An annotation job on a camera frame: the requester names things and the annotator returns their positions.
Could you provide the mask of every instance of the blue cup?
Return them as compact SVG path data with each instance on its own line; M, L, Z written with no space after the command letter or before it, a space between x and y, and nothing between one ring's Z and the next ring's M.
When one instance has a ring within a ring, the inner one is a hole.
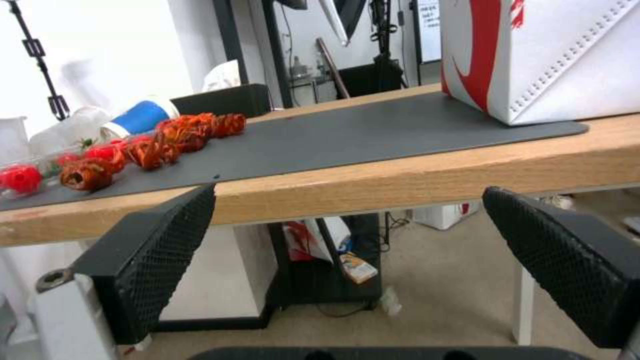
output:
M104 124L100 131L106 138L125 138L153 130L160 121L180 116L171 101L142 100L125 113Z

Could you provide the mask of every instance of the wooden table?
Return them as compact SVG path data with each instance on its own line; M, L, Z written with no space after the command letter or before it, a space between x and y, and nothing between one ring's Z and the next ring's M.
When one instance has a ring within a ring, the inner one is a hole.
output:
M273 112L267 121L426 94L422 86ZM585 121L583 135L220 183L214 224L250 224L478 199L488 185L559 193L640 183L640 115ZM0 246L100 236L125 214L189 188L0 212Z

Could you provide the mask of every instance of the table leg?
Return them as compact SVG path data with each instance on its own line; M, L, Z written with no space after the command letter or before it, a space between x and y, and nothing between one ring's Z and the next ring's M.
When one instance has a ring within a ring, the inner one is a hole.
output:
M533 289L533 277L516 261L512 331L518 345L531 345Z

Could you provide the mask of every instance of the black desk mat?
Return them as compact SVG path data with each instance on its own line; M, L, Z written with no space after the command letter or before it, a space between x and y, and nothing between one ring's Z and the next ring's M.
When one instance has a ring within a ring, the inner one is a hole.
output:
M212 140L173 166L143 172L129 165L95 193L63 186L16 200L0 211L179 188L355 163L584 133L556 122L508 127L441 93L417 95L298 117L258 122L241 136Z

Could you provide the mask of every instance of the stitching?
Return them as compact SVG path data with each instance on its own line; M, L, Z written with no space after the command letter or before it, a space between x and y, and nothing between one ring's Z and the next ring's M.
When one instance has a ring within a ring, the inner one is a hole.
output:
M543 74L538 76L538 78L524 90L524 94L517 97L509 105L509 110L515 115L518 115L526 109L529 103L540 96L555 79L595 43L597 38L604 35L605 30L613 25L612 22L614 20L617 20L617 18L623 16L628 11L625 10L627 4L632 4L637 1L638 0L617 0L616 4L601 16L601 20L596 21L593 26L576 39L573 46L562 53L561 59L556 60L555 63L547 67Z

